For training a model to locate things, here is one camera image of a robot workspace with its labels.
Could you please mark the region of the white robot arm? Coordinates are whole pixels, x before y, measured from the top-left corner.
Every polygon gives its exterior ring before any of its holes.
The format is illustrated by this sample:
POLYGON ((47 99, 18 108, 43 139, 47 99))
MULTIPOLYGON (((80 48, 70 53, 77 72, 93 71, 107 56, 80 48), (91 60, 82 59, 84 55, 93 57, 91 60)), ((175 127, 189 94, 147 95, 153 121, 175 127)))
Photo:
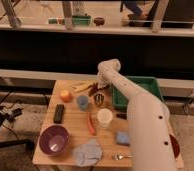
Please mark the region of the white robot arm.
POLYGON ((168 107, 155 95, 119 74, 111 59, 98 64, 98 87, 114 85, 128 100, 127 121, 133 171, 177 171, 169 136, 168 107))

